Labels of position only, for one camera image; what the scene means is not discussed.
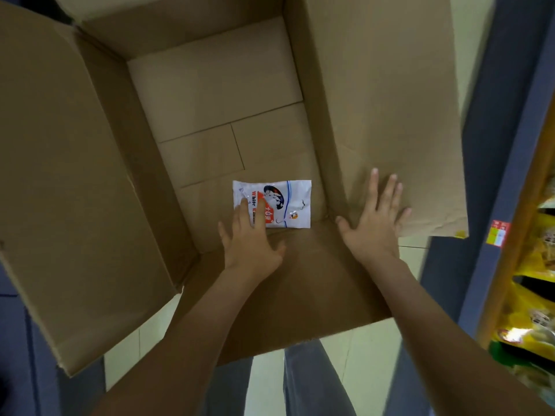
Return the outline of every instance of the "finger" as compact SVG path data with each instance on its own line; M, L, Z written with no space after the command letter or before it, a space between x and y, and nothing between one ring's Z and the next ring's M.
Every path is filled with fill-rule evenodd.
M263 198L258 200L258 204L256 205L254 229L266 230L266 200Z
M397 232L397 235L401 233L401 230L403 229L403 225L408 221L408 218L411 216L411 213L412 213L412 209L410 207L407 207L401 212L399 218L395 222L395 232Z
M276 252L281 258L285 257L285 250L286 250L285 241L283 240L279 241L279 244L277 245L277 248L276 248Z
M224 249L227 250L232 240L229 238L229 235L225 230L225 226L221 222L218 222L218 233L220 234L221 243L224 246Z
M249 203L245 197L241 199L239 205L239 222L241 223L241 229L250 227Z
M366 194L366 204L364 205L363 215L376 211L378 205L378 184L380 182L380 175L378 168L372 169L370 172L370 181L368 182L368 193Z
M395 189L395 185L397 184L397 175L392 174L389 179L387 180L387 184L385 185L384 192L380 195L380 201L378 204L378 211L386 216L389 214L389 210L391 209L391 198L393 196L393 190Z
M339 229L341 236L351 230L351 225L349 225L349 222L347 222L345 217L337 216L335 218L335 223L337 223L337 229Z
M233 211L233 223L232 223L232 234L237 235L241 230L241 221L239 220L239 213L241 212L241 207L237 206Z
M389 217L392 222L395 222L397 215L399 214L399 205L401 204L401 195L403 194L403 184L399 182L395 187L393 192L393 198L391 199L391 209L389 209Z

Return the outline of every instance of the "tile floor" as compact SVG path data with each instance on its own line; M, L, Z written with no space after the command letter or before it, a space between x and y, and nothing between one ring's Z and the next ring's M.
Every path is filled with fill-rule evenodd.
M399 240L401 258L420 277L428 238ZM104 356L106 387L111 388L164 336L179 296ZM395 370L401 336L393 320L385 320L322 339L358 416L383 413ZM245 416L284 416L283 350L256 356L250 376Z

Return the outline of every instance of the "person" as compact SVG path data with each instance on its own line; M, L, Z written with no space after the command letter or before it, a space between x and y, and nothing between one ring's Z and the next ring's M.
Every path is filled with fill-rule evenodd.
M445 314L400 260L398 237L410 209L399 211L403 187L395 175L389 177L381 195L378 179L378 170L372 170L357 228L352 229L342 217L337 217L337 227L389 305L435 413L553 416L547 404ZM257 285L281 265L286 253L285 245L275 250L270 247L263 220L256 220L251 226L246 202L235 210L231 234L221 223L219 232L225 250L225 270L164 339L107 392L93 416L181 416L197 415L202 410L212 372L234 319ZM305 356L322 352L320 347L312 342ZM289 369L286 365L286 380ZM310 380L304 381L303 390L295 394L307 394L308 399L301 395L290 397L291 392L284 389L289 414L300 416L294 412L295 406L311 400L314 404L314 400L329 395L345 405L345 410L326 410L322 406L323 413L311 416L354 414L350 403L345 403L344 391L313 394ZM313 381L325 390L321 379Z

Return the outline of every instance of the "open cardboard box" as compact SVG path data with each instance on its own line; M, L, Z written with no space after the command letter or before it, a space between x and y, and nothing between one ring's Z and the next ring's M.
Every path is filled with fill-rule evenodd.
M191 308L233 179L311 179L313 222L270 235L284 264L221 363L387 318L331 217L357 222L377 166L405 183L404 235L467 230L449 0L132 1L61 0L74 28L0 4L1 257L60 366L182 288Z

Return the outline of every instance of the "jeans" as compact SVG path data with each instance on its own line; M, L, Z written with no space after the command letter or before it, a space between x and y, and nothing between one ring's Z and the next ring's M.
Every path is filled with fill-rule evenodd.
M243 416L253 358L214 371L202 416ZM283 394L287 416L356 416L319 340L285 350Z

